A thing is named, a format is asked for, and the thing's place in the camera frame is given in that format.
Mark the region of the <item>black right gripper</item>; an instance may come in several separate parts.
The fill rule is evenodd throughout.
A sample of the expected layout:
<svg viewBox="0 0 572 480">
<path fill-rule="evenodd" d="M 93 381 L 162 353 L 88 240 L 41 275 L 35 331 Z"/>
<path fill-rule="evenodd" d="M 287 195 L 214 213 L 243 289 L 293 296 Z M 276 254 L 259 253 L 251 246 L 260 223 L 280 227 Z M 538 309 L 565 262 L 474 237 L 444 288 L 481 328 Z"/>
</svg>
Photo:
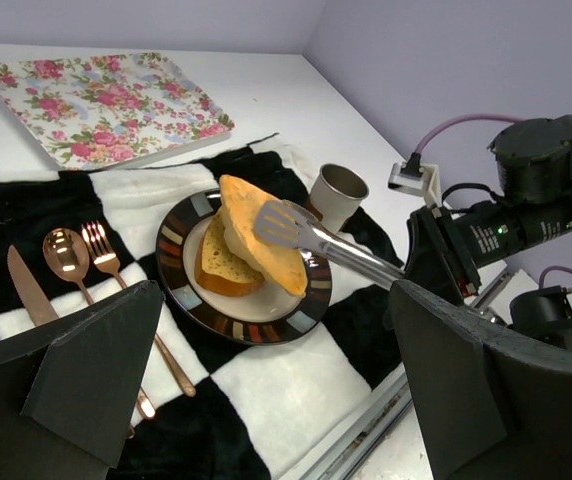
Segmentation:
<svg viewBox="0 0 572 480">
<path fill-rule="evenodd" d="M 442 208 L 437 221 L 422 207 L 406 225 L 410 250 L 404 279 L 463 305 L 462 293 L 472 295 L 481 284 L 479 269 L 572 232 L 572 201 L 512 207 L 482 201 L 458 214 Z M 455 261 L 455 277 L 446 261 L 446 245 Z"/>
</svg>

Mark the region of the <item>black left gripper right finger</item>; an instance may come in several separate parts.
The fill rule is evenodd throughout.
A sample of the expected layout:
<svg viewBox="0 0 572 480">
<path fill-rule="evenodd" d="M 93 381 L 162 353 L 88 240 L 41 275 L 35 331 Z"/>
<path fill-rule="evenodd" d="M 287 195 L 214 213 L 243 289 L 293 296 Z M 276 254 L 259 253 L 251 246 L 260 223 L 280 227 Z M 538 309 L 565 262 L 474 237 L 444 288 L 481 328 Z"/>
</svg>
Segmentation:
<svg viewBox="0 0 572 480">
<path fill-rule="evenodd" d="M 396 281 L 391 324 L 436 479 L 572 479 L 572 353 Z"/>
</svg>

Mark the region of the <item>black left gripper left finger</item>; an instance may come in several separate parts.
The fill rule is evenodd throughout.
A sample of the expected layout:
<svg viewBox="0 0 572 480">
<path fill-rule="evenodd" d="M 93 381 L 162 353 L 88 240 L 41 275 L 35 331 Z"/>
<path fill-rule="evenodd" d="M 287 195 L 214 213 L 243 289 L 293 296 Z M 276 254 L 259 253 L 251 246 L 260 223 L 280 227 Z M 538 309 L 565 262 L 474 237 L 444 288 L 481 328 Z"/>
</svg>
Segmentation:
<svg viewBox="0 0 572 480">
<path fill-rule="evenodd" d="M 103 479 L 119 463 L 163 299 L 142 281 L 0 341 L 0 479 Z"/>
</svg>

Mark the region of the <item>orange croissant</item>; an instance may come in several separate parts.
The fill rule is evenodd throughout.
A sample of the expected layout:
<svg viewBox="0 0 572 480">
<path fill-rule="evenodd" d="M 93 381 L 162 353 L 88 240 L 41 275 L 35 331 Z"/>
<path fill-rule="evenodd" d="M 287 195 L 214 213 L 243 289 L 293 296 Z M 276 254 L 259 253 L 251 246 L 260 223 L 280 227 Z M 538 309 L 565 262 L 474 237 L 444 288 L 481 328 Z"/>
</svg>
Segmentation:
<svg viewBox="0 0 572 480">
<path fill-rule="evenodd" d="M 258 213 L 272 194 L 244 179 L 223 174 L 219 178 L 221 218 L 229 250 L 290 295 L 303 297 L 308 285 L 303 259 L 297 249 L 266 244 L 253 232 Z"/>
</svg>

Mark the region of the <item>silver metal tongs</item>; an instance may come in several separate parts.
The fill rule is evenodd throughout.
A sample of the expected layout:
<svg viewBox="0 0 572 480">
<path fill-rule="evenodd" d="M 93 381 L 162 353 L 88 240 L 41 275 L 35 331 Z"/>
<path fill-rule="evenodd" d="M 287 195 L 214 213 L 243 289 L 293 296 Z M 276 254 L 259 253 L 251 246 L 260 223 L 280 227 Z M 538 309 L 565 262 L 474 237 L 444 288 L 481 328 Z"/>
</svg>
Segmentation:
<svg viewBox="0 0 572 480">
<path fill-rule="evenodd" d="M 254 235 L 267 245 L 308 250 L 369 279 L 384 290 L 410 280 L 409 269 L 395 267 L 330 232 L 312 213 L 290 201 L 270 200 L 255 219 Z"/>
</svg>

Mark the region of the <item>bread slice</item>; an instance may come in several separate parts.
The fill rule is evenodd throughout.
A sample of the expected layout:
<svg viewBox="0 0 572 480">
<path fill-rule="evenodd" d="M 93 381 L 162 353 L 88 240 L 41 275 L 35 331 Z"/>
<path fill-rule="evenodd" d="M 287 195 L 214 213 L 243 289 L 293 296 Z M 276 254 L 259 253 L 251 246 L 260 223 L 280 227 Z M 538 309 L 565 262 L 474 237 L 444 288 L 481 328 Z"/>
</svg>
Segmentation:
<svg viewBox="0 0 572 480">
<path fill-rule="evenodd" d="M 195 280 L 202 288 L 227 297 L 252 294 L 263 286 L 265 279 L 230 251 L 224 233 L 221 210 L 218 210 L 200 241 Z"/>
</svg>

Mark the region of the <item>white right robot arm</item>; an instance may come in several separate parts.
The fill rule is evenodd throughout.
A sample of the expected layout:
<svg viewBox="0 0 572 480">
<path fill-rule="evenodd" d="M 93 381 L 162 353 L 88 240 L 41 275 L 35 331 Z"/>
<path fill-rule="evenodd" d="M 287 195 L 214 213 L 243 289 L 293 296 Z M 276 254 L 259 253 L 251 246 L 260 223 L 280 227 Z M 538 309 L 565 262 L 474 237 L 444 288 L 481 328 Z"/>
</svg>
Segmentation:
<svg viewBox="0 0 572 480">
<path fill-rule="evenodd" d="M 477 118 L 463 115 L 435 127 L 389 177 L 391 188 L 401 188 L 406 178 L 418 181 L 414 190 L 425 200 L 407 222 L 406 279 L 455 305 L 477 294 L 479 269 L 572 232 L 572 115 L 501 116 L 508 126 L 489 149 L 502 191 L 489 200 L 450 210 L 444 200 L 471 183 L 431 192 L 439 178 L 422 165 L 424 148 L 447 128 Z"/>
</svg>

